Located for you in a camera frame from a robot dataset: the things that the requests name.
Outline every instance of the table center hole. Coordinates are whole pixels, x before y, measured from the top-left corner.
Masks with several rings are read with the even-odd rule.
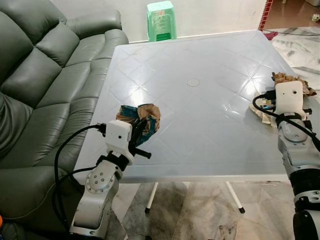
[[[188,84],[190,87],[196,87],[200,84],[200,81],[198,79],[191,78],[186,82],[186,84]]]

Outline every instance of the sofa armrest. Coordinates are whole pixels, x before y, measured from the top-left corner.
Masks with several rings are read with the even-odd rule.
[[[80,38],[97,34],[104,34],[111,29],[122,29],[120,13],[117,10],[108,10],[96,14],[80,16],[68,20],[66,25]]]
[[[59,169],[59,176],[66,172]],[[19,219],[36,210],[55,185],[53,166],[0,169],[0,215]]]

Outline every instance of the cable connector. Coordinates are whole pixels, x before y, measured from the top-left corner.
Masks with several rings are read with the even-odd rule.
[[[269,90],[263,93],[263,97],[267,100],[275,100],[276,99],[276,90]]]
[[[104,138],[106,137],[107,125],[105,123],[98,122],[96,124],[96,129],[98,130],[98,132],[102,133],[102,136]]]

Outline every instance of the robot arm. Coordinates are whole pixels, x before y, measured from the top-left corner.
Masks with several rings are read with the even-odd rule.
[[[312,126],[303,110],[302,83],[299,81],[278,83],[275,86],[275,95],[265,94],[267,97],[272,95],[276,98],[271,97],[269,100],[276,100],[276,114],[271,115],[275,117],[278,127],[278,149],[282,153],[283,165],[294,193],[295,240],[318,240],[320,239],[320,146],[319,140],[314,135],[311,138],[306,133],[312,133]],[[308,131],[302,131],[284,119],[289,119]]]
[[[135,154],[151,157],[150,153],[136,148],[146,124],[146,120],[133,124],[113,120],[106,124],[108,154],[100,156],[99,164],[86,177],[84,194],[71,223],[71,234],[101,239],[105,237],[122,172],[127,165],[133,164]]]

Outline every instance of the black cable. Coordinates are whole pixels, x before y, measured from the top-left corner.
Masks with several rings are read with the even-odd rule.
[[[286,121],[287,123],[295,126],[296,128],[298,128],[298,129],[300,129],[301,131],[303,131],[304,133],[306,133],[309,137],[311,137],[314,146],[315,146],[316,149],[320,152],[320,140],[316,137],[316,133],[315,133],[315,132],[310,131],[310,130],[307,129],[306,127],[301,126],[300,124],[292,121],[291,119],[289,119],[289,118],[287,118],[287,117],[285,117],[285,116],[282,116],[282,115],[276,114],[276,113],[274,113],[274,112],[265,110],[265,109],[263,109],[262,107],[259,107],[259,106],[256,104],[257,99],[263,99],[263,98],[265,98],[265,97],[266,97],[265,94],[256,96],[256,97],[252,100],[253,106],[254,106],[256,109],[260,110],[261,112],[263,112],[263,113],[265,113],[265,114],[268,114],[268,115],[271,115],[271,116],[273,116],[273,117],[275,117],[275,118],[278,118],[278,119],[280,119],[280,120]]]
[[[288,34],[288,35],[296,35],[296,36],[320,36],[320,34],[313,34],[313,35],[308,35],[308,34],[295,34],[295,33],[286,33],[286,32],[278,32],[278,31],[270,31],[270,30],[263,30],[263,31],[267,31],[267,32],[270,32],[270,33],[278,33],[278,34]]]
[[[64,180],[66,180],[67,178],[71,177],[73,174],[76,174],[76,173],[80,173],[80,172],[86,172],[86,171],[90,171],[92,169],[94,169],[96,166],[93,166],[93,167],[87,167],[87,168],[81,168],[81,169],[77,169],[75,171],[72,171],[66,175],[64,175],[62,178],[59,179],[59,184],[61,186],[61,184],[63,183]],[[53,190],[53,193],[52,193],[52,197],[51,197],[51,204],[52,204],[52,208],[53,208],[53,211],[56,215],[56,217],[59,219],[59,221],[61,222],[62,225],[64,225],[64,221],[63,221],[63,218],[62,216],[60,215],[58,209],[57,209],[57,204],[56,204],[56,195],[57,195],[57,188],[55,187],[54,190]]]
[[[55,181],[55,190],[56,190],[58,205],[59,205],[59,208],[60,208],[60,213],[58,212],[57,206],[55,205],[55,198],[54,198],[54,202],[52,202],[52,203],[54,203],[54,204],[52,204],[52,207],[53,207],[54,213],[56,214],[57,218],[62,223],[63,227],[65,228],[65,230],[67,232],[69,232],[69,225],[68,225],[66,211],[65,211],[65,208],[64,208],[64,204],[63,204],[63,201],[62,201],[62,195],[61,195],[61,191],[60,191],[59,166],[58,166],[59,155],[60,155],[61,151],[63,150],[63,148],[68,144],[68,142],[70,142],[75,136],[77,136],[78,134],[80,134],[80,133],[82,133],[82,132],[84,132],[84,131],[86,131],[88,129],[99,129],[99,128],[100,128],[100,125],[98,125],[98,124],[90,125],[90,126],[86,126],[86,127],[81,128],[80,130],[78,130],[75,133],[73,133],[70,137],[68,137],[67,140],[65,140],[61,144],[61,146],[58,148],[58,150],[57,150],[57,152],[55,154],[55,158],[54,158],[54,181]]]

